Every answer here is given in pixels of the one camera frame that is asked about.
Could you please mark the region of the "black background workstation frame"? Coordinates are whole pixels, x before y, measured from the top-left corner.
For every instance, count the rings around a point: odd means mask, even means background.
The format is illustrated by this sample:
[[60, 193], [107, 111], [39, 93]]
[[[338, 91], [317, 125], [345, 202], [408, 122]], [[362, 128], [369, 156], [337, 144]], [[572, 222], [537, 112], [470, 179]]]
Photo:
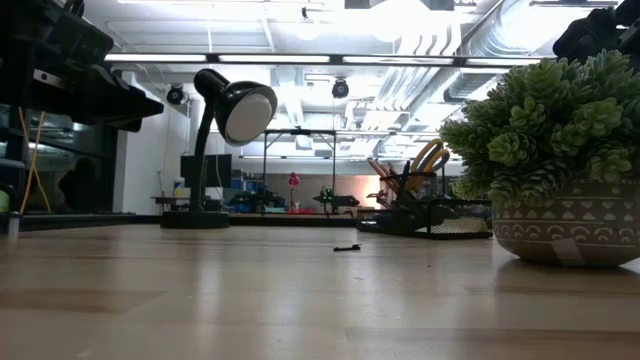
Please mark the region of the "black background workstation frame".
[[[330, 159], [332, 161], [332, 183], [331, 183], [331, 189], [335, 190], [335, 185], [336, 185], [336, 160], [337, 160], [337, 156], [336, 156], [336, 145], [337, 145], [337, 131], [336, 130], [313, 130], [313, 129], [302, 129], [302, 128], [291, 128], [291, 129], [267, 129], [264, 130], [263, 132], [264, 134], [264, 139], [263, 139], [263, 154], [262, 154], [262, 189], [263, 189], [263, 194], [262, 194], [262, 199], [261, 199], [261, 208], [260, 208], [260, 214], [261, 216], [264, 216], [267, 211], [266, 211], [266, 192], [267, 192], [267, 182], [266, 182], [266, 173], [267, 173], [267, 156], [268, 156], [268, 149], [269, 147], [275, 143], [277, 140], [280, 139], [280, 137], [282, 135], [290, 135], [290, 136], [307, 136], [307, 137], [312, 137], [312, 136], [319, 136], [325, 143], [328, 144], [328, 146], [330, 147], [330, 149], [332, 150], [332, 156], [331, 157], [321, 157], [321, 159], [327, 160]], [[268, 138], [270, 134], [276, 134], [276, 138], [269, 142]], [[330, 143], [326, 140], [326, 136], [332, 136], [333, 137], [333, 142]]]

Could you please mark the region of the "long ceiling light bar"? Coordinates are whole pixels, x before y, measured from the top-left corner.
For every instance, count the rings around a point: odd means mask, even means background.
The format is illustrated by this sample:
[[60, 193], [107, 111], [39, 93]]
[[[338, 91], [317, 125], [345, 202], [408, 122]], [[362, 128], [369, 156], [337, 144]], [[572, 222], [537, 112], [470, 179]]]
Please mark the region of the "long ceiling light bar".
[[289, 53], [112, 53], [114, 64], [225, 64], [225, 65], [321, 65], [496, 68], [535, 64], [543, 57], [406, 56]]

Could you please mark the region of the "yellow sticky note pad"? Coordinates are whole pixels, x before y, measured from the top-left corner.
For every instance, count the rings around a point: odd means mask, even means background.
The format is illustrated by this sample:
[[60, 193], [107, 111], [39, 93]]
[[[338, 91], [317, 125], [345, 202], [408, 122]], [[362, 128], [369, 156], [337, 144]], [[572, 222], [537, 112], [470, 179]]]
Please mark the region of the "yellow sticky note pad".
[[417, 229], [418, 233], [431, 234], [434, 236], [449, 236], [461, 234], [490, 233], [491, 229], [487, 222], [481, 218], [463, 217], [458, 219], [446, 219], [439, 225], [432, 224]]

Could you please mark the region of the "black gooseneck desk lamp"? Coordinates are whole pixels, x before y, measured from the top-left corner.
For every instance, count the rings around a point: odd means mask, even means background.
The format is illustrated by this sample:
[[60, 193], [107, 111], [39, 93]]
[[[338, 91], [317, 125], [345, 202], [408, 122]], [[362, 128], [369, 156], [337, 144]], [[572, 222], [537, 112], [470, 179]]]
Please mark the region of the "black gooseneck desk lamp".
[[264, 133], [275, 115], [278, 99], [274, 90], [253, 81], [231, 82], [213, 69], [198, 71], [193, 80], [205, 102], [196, 137], [191, 167], [189, 209], [166, 211], [161, 216], [163, 229], [221, 229], [230, 226], [227, 213], [204, 208], [206, 143], [215, 124], [223, 140], [231, 146], [243, 146]]

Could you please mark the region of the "red background object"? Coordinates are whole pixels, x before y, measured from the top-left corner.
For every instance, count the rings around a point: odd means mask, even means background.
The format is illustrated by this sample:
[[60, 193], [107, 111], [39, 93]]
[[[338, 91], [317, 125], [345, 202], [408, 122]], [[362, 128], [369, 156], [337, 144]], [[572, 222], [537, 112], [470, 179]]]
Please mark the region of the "red background object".
[[295, 172], [291, 172], [288, 179], [289, 193], [290, 193], [290, 201], [289, 201], [289, 211], [291, 213], [295, 213], [297, 211], [297, 203], [295, 201], [295, 190], [300, 184], [300, 178]]

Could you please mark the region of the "black mesh desk organizer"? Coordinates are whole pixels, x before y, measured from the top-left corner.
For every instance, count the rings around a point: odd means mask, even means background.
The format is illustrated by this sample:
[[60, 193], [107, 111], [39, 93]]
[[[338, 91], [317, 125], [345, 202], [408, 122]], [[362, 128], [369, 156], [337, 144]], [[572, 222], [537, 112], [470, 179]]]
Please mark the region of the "black mesh desk organizer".
[[[461, 200], [444, 193], [446, 180], [435, 175], [418, 192], [407, 191], [404, 201], [394, 199], [387, 209], [361, 210], [358, 212], [356, 228], [362, 232], [424, 238], [429, 240], [487, 239], [492, 233], [491, 203], [488, 200]], [[432, 224], [439, 225], [446, 219], [463, 217], [481, 218], [491, 229], [490, 233], [434, 236], [418, 233], [417, 229]]]

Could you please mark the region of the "black computer monitor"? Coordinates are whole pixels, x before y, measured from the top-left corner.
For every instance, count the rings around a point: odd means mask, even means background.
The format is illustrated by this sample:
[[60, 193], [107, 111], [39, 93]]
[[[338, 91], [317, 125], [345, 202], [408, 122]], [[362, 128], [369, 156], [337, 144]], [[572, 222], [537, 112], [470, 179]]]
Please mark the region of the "black computer monitor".
[[[185, 179], [187, 188], [191, 188], [195, 182], [195, 166], [194, 156], [181, 157], [180, 176]], [[206, 188], [230, 188], [232, 183], [232, 156], [230, 154], [206, 155], [203, 174]]]

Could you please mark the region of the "black aluminium table frame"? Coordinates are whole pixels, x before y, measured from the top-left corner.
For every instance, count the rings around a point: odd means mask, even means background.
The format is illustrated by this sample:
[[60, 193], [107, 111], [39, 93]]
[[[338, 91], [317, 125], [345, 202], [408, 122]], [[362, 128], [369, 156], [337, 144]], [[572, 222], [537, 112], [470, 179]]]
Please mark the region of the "black aluminium table frame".
[[[21, 232], [103, 227], [116, 225], [159, 225], [158, 215], [134, 214], [39, 214], [19, 219]], [[260, 214], [232, 213], [232, 226], [347, 227], [355, 228], [357, 219], [350, 216], [321, 214]]]

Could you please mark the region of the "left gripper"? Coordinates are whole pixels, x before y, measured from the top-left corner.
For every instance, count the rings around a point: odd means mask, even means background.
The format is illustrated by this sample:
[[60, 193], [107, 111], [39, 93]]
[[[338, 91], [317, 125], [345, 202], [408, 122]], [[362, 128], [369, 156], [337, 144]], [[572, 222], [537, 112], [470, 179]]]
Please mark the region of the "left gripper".
[[137, 133], [164, 105], [103, 67], [103, 50], [70, 56], [46, 49], [0, 49], [0, 103], [67, 115]]

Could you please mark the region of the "yellow-handled scissors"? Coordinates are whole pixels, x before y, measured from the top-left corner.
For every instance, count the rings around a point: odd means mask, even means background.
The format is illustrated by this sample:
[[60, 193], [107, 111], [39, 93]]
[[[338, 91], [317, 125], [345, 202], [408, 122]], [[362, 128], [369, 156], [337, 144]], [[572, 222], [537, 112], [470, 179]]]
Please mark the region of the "yellow-handled scissors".
[[418, 192], [447, 164], [450, 156], [450, 151], [445, 148], [440, 138], [431, 140], [411, 163], [406, 189], [411, 193]]

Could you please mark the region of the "blue storage bins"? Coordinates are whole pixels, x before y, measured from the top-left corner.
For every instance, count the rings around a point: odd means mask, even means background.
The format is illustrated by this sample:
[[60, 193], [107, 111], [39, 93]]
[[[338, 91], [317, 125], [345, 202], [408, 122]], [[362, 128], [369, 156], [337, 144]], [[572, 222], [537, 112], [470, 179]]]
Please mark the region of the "blue storage bins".
[[243, 170], [232, 172], [232, 198], [229, 205], [237, 213], [255, 213], [263, 192], [263, 176]]

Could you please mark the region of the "background desk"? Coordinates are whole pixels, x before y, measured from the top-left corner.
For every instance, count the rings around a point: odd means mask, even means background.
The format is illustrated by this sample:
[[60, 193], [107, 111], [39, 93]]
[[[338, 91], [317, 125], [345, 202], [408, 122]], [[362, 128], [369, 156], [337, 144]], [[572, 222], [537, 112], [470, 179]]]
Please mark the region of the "background desk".
[[[160, 212], [165, 211], [187, 211], [190, 208], [189, 197], [162, 197], [154, 196], [152, 200], [160, 207]], [[202, 209], [205, 211], [222, 211], [224, 204], [219, 199], [206, 196], [202, 200]]]

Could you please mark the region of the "succulent plant in patterned pot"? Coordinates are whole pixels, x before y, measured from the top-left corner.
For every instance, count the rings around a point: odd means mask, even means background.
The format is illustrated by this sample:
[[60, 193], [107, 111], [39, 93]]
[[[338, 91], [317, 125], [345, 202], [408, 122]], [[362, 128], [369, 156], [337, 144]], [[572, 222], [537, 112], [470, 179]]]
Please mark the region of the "succulent plant in patterned pot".
[[440, 136], [463, 161], [454, 194], [492, 205], [522, 260], [615, 267], [640, 259], [640, 71], [604, 50], [515, 67]]

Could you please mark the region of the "person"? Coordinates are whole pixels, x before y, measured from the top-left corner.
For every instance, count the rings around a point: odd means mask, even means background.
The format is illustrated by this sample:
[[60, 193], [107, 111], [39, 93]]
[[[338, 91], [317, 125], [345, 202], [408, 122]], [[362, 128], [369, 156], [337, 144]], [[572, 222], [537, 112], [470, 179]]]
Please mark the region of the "person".
[[92, 213], [96, 210], [96, 186], [96, 167], [87, 157], [80, 158], [75, 167], [68, 171], [58, 183], [64, 195], [65, 206], [79, 213]]

